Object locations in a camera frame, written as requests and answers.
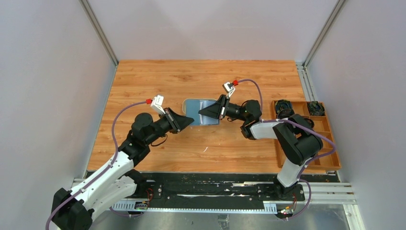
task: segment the wood grain surface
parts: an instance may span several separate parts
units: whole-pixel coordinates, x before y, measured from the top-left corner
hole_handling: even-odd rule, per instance
[[[164,107],[183,115],[187,98],[215,98],[225,94],[222,85],[234,79],[255,80],[262,91],[263,119],[269,119],[272,100],[304,101],[302,86],[293,61],[267,60],[122,60],[117,69],[88,170],[101,167],[114,153],[111,126],[117,113],[127,105],[145,101],[157,94],[165,97]],[[259,100],[253,83],[237,86],[231,102]],[[137,114],[158,115],[142,104],[125,111],[115,126],[119,145],[128,134]],[[248,140],[240,133],[241,121],[219,126],[190,126],[151,152],[136,166],[139,171],[277,173],[275,146],[272,140]],[[320,170],[306,171],[321,173]]]

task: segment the blue towel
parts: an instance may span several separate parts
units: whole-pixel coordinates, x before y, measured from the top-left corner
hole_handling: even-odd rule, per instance
[[[216,101],[214,100],[200,100],[200,99],[186,99],[186,116],[194,119],[191,126],[211,126],[220,124],[220,120],[199,114],[199,110],[206,108]]]

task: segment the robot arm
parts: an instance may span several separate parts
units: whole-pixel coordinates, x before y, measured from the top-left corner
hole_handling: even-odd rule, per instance
[[[103,211],[120,199],[133,194],[142,195],[146,179],[133,168],[150,152],[149,145],[160,137],[167,137],[168,132],[181,132],[193,122],[192,118],[178,115],[170,108],[162,108],[162,101],[163,97],[158,95],[151,103],[151,107],[159,113],[159,120],[154,122],[148,113],[136,116],[126,140],[118,148],[115,160],[111,157],[92,176],[71,190],[61,188],[55,193],[52,211],[81,191],[52,218],[62,230],[87,230]],[[90,186],[83,189],[95,178]]]
[[[319,137],[294,125],[281,120],[262,121],[260,119],[262,112],[259,102],[256,100],[248,100],[240,106],[230,103],[230,98],[222,94],[213,105],[200,110],[199,114],[217,119],[228,116],[232,120],[241,120],[244,122],[240,127],[241,133],[245,138],[251,140],[271,138],[280,142],[286,155],[282,170],[274,181],[274,192],[280,199],[289,196],[289,193],[297,185],[299,174],[305,163],[311,160],[323,147],[323,142]],[[284,119],[312,129],[308,122],[298,114]]]

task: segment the white wall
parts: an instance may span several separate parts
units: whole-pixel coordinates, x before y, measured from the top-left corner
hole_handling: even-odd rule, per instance
[[[90,0],[119,59],[303,61],[337,0]]]
[[[115,68],[79,1],[2,1],[0,229],[44,229],[83,174]]]
[[[368,230],[405,228],[405,12],[349,0],[309,67]]]

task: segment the wooden compartment tray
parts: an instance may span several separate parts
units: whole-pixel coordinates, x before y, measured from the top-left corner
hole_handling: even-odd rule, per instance
[[[276,119],[276,111],[275,111],[275,103],[277,100],[271,102],[271,117],[272,119]],[[327,112],[325,112],[324,116],[310,116],[309,110],[307,109],[307,102],[298,102],[298,101],[291,101],[292,109],[296,114],[302,115],[303,117],[307,117],[313,120],[315,123],[315,127],[313,128],[314,131],[327,137],[328,139],[332,140],[334,143],[334,137],[331,132],[331,126],[327,118]],[[286,156],[282,150],[281,145],[279,144],[278,140],[274,140],[275,142],[275,150],[276,150],[276,157],[278,160],[278,167],[282,167],[283,163],[285,162]],[[318,155],[327,153],[332,150],[332,146],[323,140],[323,148],[318,153]],[[326,171],[335,171],[341,168],[340,159],[338,157],[337,151],[329,156],[322,157],[314,162],[310,163],[308,169],[321,169]]]

